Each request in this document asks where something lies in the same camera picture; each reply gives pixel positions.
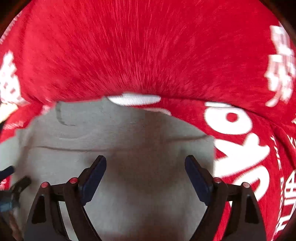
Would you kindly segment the grey knit sweater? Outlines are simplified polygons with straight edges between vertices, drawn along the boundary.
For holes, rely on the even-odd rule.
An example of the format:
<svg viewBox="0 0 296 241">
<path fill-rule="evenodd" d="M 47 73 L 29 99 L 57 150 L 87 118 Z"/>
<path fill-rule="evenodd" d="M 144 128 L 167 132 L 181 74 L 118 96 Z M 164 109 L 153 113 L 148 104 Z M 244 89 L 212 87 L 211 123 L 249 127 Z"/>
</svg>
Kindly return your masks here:
<svg viewBox="0 0 296 241">
<path fill-rule="evenodd" d="M 25 229 L 42 182 L 77 177 L 97 156 L 106 172 L 86 212 L 103 240 L 189 240 L 206 206 L 185 172 L 193 155 L 213 169 L 213 138 L 162 113 L 118 106 L 108 99 L 62 103 L 1 144 L 1 168 L 32 184 L 15 217 Z"/>
</svg>

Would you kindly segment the white cloth item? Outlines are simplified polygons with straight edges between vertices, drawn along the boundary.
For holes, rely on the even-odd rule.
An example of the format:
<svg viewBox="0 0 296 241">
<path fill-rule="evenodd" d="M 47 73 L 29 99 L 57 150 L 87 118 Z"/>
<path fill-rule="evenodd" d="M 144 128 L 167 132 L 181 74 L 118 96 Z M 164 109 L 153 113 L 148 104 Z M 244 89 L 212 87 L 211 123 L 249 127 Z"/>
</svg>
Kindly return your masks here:
<svg viewBox="0 0 296 241">
<path fill-rule="evenodd" d="M 0 123 L 6 121 L 12 113 L 18 109 L 14 103 L 1 103 L 0 107 Z"/>
</svg>

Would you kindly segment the red quilt with white print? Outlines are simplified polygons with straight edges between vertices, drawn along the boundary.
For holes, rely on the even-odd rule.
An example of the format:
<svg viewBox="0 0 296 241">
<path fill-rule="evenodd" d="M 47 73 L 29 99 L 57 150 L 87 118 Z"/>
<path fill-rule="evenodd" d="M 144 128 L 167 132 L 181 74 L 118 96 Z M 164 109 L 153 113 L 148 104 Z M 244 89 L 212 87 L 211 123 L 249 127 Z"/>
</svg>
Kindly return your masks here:
<svg viewBox="0 0 296 241">
<path fill-rule="evenodd" d="M 284 229 L 295 209 L 295 134 L 280 140 L 275 126 L 243 109 L 218 102 L 168 101 L 155 95 L 123 94 L 108 99 L 118 106 L 162 113 L 213 138 L 209 172 L 235 185 L 249 183 L 260 203 L 269 239 Z"/>
</svg>

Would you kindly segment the red pillow with white characters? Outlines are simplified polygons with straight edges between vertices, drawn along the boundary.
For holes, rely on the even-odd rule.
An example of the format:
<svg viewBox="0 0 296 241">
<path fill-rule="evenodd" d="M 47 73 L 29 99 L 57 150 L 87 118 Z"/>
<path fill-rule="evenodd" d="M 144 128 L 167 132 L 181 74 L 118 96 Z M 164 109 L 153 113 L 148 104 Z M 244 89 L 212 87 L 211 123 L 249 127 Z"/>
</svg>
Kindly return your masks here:
<svg viewBox="0 0 296 241">
<path fill-rule="evenodd" d="M 32 1 L 1 39 L 4 100 L 123 93 L 295 117 L 295 47 L 260 1 Z"/>
</svg>

